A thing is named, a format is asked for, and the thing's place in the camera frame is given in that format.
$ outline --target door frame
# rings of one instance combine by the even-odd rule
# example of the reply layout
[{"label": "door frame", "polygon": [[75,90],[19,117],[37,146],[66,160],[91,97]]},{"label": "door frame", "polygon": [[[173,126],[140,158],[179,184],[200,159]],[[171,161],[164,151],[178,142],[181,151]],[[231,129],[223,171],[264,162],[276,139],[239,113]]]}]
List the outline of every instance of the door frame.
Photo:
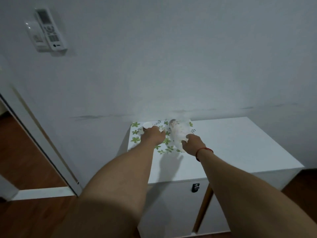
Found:
[{"label": "door frame", "polygon": [[0,101],[6,106],[8,111],[69,188],[71,188],[75,195],[79,196],[82,192],[82,187],[78,177],[76,177],[74,172],[69,168],[60,151],[56,148],[36,116],[22,98],[22,89],[21,84],[15,79],[8,61],[0,54]]}]

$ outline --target white cabinet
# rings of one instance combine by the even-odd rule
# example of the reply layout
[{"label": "white cabinet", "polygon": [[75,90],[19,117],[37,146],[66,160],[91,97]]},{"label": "white cabinet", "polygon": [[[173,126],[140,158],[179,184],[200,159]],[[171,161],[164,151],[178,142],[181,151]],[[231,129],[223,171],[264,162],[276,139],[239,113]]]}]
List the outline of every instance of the white cabinet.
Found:
[{"label": "white cabinet", "polygon": [[[131,125],[128,149],[140,142],[143,123]],[[152,123],[168,130],[168,120]],[[192,131],[218,157],[278,189],[282,189],[303,168],[247,117],[193,121],[191,124]],[[177,152],[171,134],[166,135],[165,143],[153,152],[146,206],[138,226],[141,237],[190,236],[208,186],[206,174],[195,157]],[[194,183],[200,183],[196,193],[191,192]],[[227,221],[214,196],[198,233],[228,230]]]},{"label": "white cabinet", "polygon": [[[300,170],[301,168],[274,170],[253,173],[253,175],[266,181],[278,190],[282,190]],[[226,231],[230,231],[229,225],[216,196],[213,195],[203,222],[198,230],[198,234],[202,235]]]},{"label": "white cabinet", "polygon": [[[200,184],[193,193],[192,185]],[[209,182],[207,179],[149,186],[138,230],[142,238],[172,238],[192,233]]]}]

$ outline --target plastic bag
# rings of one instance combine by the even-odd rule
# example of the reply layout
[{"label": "plastic bag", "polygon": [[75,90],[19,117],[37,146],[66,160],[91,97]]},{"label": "plastic bag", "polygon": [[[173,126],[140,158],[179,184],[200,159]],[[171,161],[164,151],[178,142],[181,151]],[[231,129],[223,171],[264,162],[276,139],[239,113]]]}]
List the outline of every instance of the plastic bag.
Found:
[{"label": "plastic bag", "polygon": [[187,142],[188,139],[186,138],[186,135],[191,134],[189,122],[190,120],[177,119],[172,119],[169,122],[172,137],[174,139],[174,144],[183,153],[185,152],[185,150],[183,149],[182,140],[185,140]]}]

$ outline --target cabinet top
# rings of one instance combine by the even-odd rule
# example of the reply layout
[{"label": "cabinet top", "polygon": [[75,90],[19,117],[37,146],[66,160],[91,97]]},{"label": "cabinet top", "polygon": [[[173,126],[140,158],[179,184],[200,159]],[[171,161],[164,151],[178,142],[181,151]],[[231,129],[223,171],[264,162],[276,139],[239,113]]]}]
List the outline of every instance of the cabinet top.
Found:
[{"label": "cabinet top", "polygon": [[[152,121],[170,132],[169,120]],[[132,123],[128,149],[140,142],[144,122]],[[249,173],[303,168],[303,165],[247,117],[192,121],[192,132],[227,163]],[[177,151],[172,134],[154,149],[149,184],[206,178],[200,162]]]}]

